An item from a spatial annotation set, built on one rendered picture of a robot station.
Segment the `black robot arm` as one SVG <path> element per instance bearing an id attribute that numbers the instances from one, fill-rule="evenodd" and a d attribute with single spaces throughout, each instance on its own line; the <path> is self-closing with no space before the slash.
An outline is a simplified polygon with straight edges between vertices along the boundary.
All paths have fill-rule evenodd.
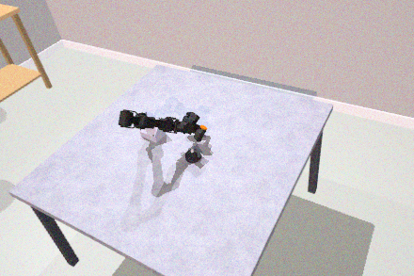
<path id="1" fill-rule="evenodd" d="M 133 112 L 136 113 L 135 116 Z M 158 127 L 159 130 L 163 130 L 163 132 L 167 133 L 177 134 L 178 132 L 181 132 L 191 134 L 194 131 L 194 127 L 197 126 L 196 123 L 199 120 L 199 116 L 194 112 L 187 112 L 186 116 L 187 120 L 184 122 L 179 122 L 179 119 L 174 117 L 165 117 L 164 119 L 161 118 L 160 120 L 156 120 L 154 117 L 148 117 L 147 114 L 143 112 L 137 113 L 133 110 L 123 109 L 123 111 L 120 111 L 119 125 L 120 127 L 137 129 L 153 129 L 154 127 Z M 174 122 L 173 120 L 176 121 Z M 131 127 L 132 124 L 134 127 Z"/>

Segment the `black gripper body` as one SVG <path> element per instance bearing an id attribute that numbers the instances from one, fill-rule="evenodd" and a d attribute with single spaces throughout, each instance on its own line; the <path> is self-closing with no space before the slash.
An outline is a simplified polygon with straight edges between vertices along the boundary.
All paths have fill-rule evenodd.
<path id="1" fill-rule="evenodd" d="M 185 115 L 185 116 L 183 116 L 183 120 L 182 120 L 182 122 L 184 122 L 184 121 L 186 121 L 187 120 L 187 116 Z M 203 138 L 203 136 L 204 136 L 204 131 L 202 130 L 202 129 L 199 129 L 199 128 L 196 128 L 196 127 L 194 127 L 194 131 L 192 132 L 193 134 L 195 134 L 194 135 L 194 139 L 196 140 L 196 141 L 199 141 L 199 142 L 201 142 L 201 140 L 202 140 L 202 138 Z M 191 134 L 192 134 L 191 133 Z M 191 134 L 189 134 L 189 135 L 191 135 Z"/>

